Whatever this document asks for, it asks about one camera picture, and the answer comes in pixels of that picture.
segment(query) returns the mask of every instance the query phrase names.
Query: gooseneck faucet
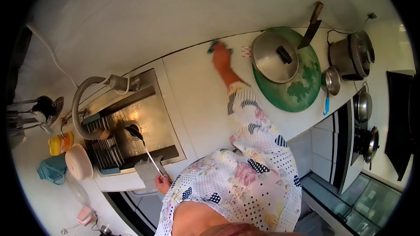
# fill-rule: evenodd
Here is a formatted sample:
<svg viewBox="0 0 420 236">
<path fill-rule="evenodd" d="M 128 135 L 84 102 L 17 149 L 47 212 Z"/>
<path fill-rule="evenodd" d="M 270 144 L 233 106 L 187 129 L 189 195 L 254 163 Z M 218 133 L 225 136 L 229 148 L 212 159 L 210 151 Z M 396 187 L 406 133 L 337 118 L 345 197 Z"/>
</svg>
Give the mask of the gooseneck faucet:
<svg viewBox="0 0 420 236">
<path fill-rule="evenodd" d="M 103 83 L 107 85 L 110 89 L 116 91 L 138 91 L 140 89 L 140 79 L 138 76 L 125 78 L 122 76 L 111 75 L 108 80 L 105 81 L 104 77 L 101 76 L 92 76 L 85 79 L 80 86 L 77 88 L 76 93 L 73 97 L 73 103 L 71 105 L 71 117 L 73 118 L 73 124 L 76 131 L 84 139 L 93 140 L 93 139 L 107 139 L 110 135 L 109 131 L 102 128 L 96 128 L 92 133 L 87 132 L 81 126 L 79 118 L 79 102 L 83 92 L 93 84 Z"/>
</svg>

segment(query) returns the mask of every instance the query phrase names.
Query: knife handle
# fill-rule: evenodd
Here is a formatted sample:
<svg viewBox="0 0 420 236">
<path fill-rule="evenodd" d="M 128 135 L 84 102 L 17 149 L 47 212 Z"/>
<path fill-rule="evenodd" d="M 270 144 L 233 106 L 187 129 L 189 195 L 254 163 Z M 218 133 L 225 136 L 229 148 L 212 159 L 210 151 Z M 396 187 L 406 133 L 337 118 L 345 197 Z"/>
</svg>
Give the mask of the knife handle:
<svg viewBox="0 0 420 236">
<path fill-rule="evenodd" d="M 323 3 L 319 2 L 319 1 L 316 2 L 314 12 L 312 12 L 312 16 L 311 16 L 311 19 L 310 19 L 311 24 L 315 24 L 315 22 L 318 20 L 318 16 L 321 13 L 321 10 L 322 10 L 323 6 L 324 6 Z"/>
</svg>

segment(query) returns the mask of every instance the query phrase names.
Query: rag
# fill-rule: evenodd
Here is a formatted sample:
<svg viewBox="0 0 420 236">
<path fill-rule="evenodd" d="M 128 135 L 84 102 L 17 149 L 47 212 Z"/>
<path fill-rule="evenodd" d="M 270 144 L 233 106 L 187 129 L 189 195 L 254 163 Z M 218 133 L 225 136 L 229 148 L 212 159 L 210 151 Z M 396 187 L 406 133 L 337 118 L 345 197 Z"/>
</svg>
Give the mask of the rag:
<svg viewBox="0 0 420 236">
<path fill-rule="evenodd" d="M 156 166 L 159 168 L 159 170 L 164 174 L 167 175 L 166 170 L 163 168 L 160 161 L 162 160 L 163 156 L 159 156 L 156 158 L 153 158 L 153 161 L 156 163 Z M 134 165 L 134 169 L 136 170 L 139 177 L 142 179 L 144 186 L 146 187 L 144 189 L 144 192 L 154 192 L 158 191 L 155 184 L 155 177 L 158 174 L 157 169 L 153 165 L 150 158 L 145 160 L 140 160 Z"/>
<path fill-rule="evenodd" d="M 213 40 L 211 42 L 211 45 L 210 45 L 209 49 L 207 50 L 207 54 L 212 54 L 213 53 L 213 51 L 214 51 L 214 45 L 216 45 L 218 42 L 219 42 L 219 40 L 217 40 L 217 39 L 215 39 L 215 40 Z M 228 49 L 228 50 L 229 50 L 229 52 L 232 55 L 232 53 L 234 52 L 234 50 L 233 49 Z"/>
</svg>

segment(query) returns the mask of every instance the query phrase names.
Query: yellow container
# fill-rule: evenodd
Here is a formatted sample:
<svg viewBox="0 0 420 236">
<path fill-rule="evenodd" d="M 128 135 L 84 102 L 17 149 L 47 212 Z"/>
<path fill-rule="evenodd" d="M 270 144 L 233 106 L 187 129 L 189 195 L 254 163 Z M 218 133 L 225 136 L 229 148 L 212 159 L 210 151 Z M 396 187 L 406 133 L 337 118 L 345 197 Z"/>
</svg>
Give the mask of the yellow container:
<svg viewBox="0 0 420 236">
<path fill-rule="evenodd" d="M 50 154 L 52 156 L 60 155 L 71 148 L 73 145 L 73 135 L 69 132 L 64 134 L 67 139 L 61 135 L 57 135 L 48 140 L 50 145 Z"/>
</svg>

